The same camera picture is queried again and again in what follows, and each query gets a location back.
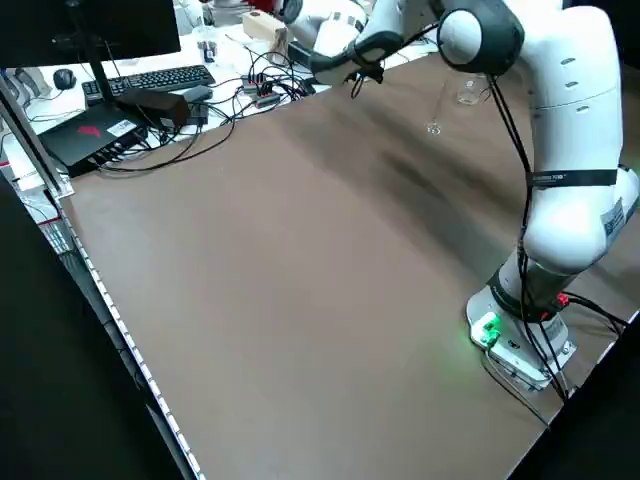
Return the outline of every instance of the black keyboard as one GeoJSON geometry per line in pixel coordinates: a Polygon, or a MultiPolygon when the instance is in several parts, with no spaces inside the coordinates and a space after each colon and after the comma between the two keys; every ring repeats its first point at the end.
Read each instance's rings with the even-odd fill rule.
{"type": "MultiPolygon", "coordinates": [[[[155,72],[109,79],[109,85],[115,97],[122,95],[130,87],[148,88],[158,92],[172,92],[174,90],[197,87],[198,85],[212,85],[215,82],[204,65],[169,68],[167,70],[156,70],[155,72]]],[[[84,82],[82,90],[89,107],[102,101],[102,94],[98,90],[98,84],[95,81],[84,82]]]]}

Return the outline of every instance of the wooden block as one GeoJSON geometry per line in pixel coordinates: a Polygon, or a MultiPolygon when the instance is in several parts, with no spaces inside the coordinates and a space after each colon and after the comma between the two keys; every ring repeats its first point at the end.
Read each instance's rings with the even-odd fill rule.
{"type": "Polygon", "coordinates": [[[242,15],[242,27],[244,33],[251,38],[274,43],[282,32],[287,31],[287,26],[275,17],[262,10],[252,10],[242,15]]]}
{"type": "MultiPolygon", "coordinates": [[[[287,26],[277,18],[262,10],[253,10],[242,15],[244,33],[251,38],[264,40],[269,43],[270,52],[287,54],[289,33],[287,26]]],[[[274,63],[286,63],[280,55],[269,55],[268,60],[274,63]]]]}

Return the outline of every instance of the glass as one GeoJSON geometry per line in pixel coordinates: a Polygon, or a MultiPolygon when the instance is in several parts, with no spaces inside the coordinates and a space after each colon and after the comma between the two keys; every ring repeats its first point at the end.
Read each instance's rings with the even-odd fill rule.
{"type": "Polygon", "coordinates": [[[458,103],[475,105],[488,91],[487,77],[476,73],[465,74],[462,78],[462,85],[458,89],[458,103]]]}

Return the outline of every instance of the desk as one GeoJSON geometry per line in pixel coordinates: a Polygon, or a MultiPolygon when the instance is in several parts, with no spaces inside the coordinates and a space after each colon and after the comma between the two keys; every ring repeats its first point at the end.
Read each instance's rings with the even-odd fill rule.
{"type": "MultiPolygon", "coordinates": [[[[233,25],[227,27],[215,28],[211,32],[211,38],[218,44],[218,56],[216,62],[206,64],[207,68],[216,79],[216,83],[221,84],[227,80],[239,78],[240,75],[246,74],[252,64],[251,54],[247,48],[258,54],[265,53],[268,50],[268,44],[261,40],[253,40],[247,36],[242,25],[233,25]]],[[[168,55],[158,55],[154,57],[146,57],[136,60],[119,60],[117,61],[118,70],[122,75],[134,75],[137,73],[150,72],[154,70],[163,70],[167,68],[182,67],[187,65],[197,65],[202,63],[201,53],[197,47],[197,38],[195,34],[184,35],[180,37],[181,50],[178,53],[168,55]]],[[[437,51],[435,43],[424,44],[415,43],[410,45],[399,53],[391,56],[385,62],[386,68],[392,68],[396,65],[403,64],[405,62],[414,60],[430,52],[437,51]]],[[[103,62],[105,73],[109,78],[118,77],[118,72],[113,66],[112,62],[103,62]]],[[[258,71],[271,65],[266,59],[260,60],[256,64],[258,71]]],[[[45,79],[53,85],[51,80],[56,70],[60,68],[69,68],[73,71],[77,78],[76,86],[71,90],[66,90],[56,97],[60,93],[58,90],[53,90],[50,94],[50,98],[56,97],[54,100],[49,99],[35,99],[32,101],[31,106],[28,108],[28,117],[36,119],[31,123],[31,126],[36,133],[40,134],[58,123],[71,118],[74,114],[77,114],[85,109],[84,94],[82,92],[82,82],[93,80],[91,76],[91,70],[87,64],[73,64],[73,65],[57,65],[55,67],[44,67],[42,73],[45,79]]],[[[295,67],[296,75],[306,78],[311,76],[305,75],[305,69],[297,65],[295,67]]],[[[269,73],[277,75],[277,70],[273,70],[269,73]]],[[[222,100],[229,99],[236,88],[242,84],[241,81],[228,82],[220,87],[213,88],[213,98],[211,102],[214,102],[216,106],[224,111],[227,115],[232,115],[233,107],[231,101],[221,102],[222,100]]],[[[327,86],[319,86],[318,90],[329,88],[327,86]]],[[[245,106],[250,103],[251,99],[248,96],[240,96],[236,105],[245,106]]],[[[256,111],[255,108],[249,108],[245,113],[251,115],[256,111]]],[[[219,126],[221,118],[212,114],[209,118],[209,123],[205,125],[204,130],[210,130],[219,126]]],[[[182,130],[183,133],[192,134],[195,132],[195,127],[187,127],[182,130]]],[[[149,142],[153,145],[157,145],[154,140],[155,137],[150,136],[149,142]]],[[[11,167],[17,178],[22,178],[20,181],[20,187],[22,190],[29,190],[42,185],[42,180],[35,174],[35,169],[28,157],[22,151],[22,148],[11,135],[5,138],[4,148],[6,149],[11,167]]]]}
{"type": "MultiPolygon", "coordinates": [[[[64,200],[209,478],[494,480],[539,434],[464,317],[513,247],[521,166],[491,102],[451,100],[427,134],[447,75],[430,56],[355,101],[337,87],[243,121],[175,167],[87,175],[64,200]]],[[[503,89],[530,147],[524,95],[503,89]]],[[[573,286],[623,317],[639,228],[573,286]]],[[[566,320],[579,383],[611,337],[566,320]]],[[[551,391],[535,401],[558,408],[551,391]]]]}

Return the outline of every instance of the robotic arm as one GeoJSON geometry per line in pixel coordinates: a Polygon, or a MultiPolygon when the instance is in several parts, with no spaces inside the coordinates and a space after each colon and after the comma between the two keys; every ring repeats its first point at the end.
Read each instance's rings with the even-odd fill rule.
{"type": "Polygon", "coordinates": [[[378,0],[368,19],[348,0],[289,0],[285,8],[289,28],[299,39],[298,31],[304,32],[316,52],[311,67],[323,83],[339,84],[356,72],[381,82],[379,62],[436,18],[438,47],[453,69],[493,76],[521,69],[534,143],[523,246],[531,260],[527,290],[543,318],[521,318],[516,249],[469,300],[467,318],[472,340],[483,349],[487,322],[502,320],[491,354],[534,388],[544,388],[549,374],[532,343],[552,358],[548,337],[561,368],[575,351],[553,303],[607,253],[633,215],[640,190],[636,174],[619,167],[620,70],[609,19],[599,9],[564,9],[564,3],[378,0]]]}

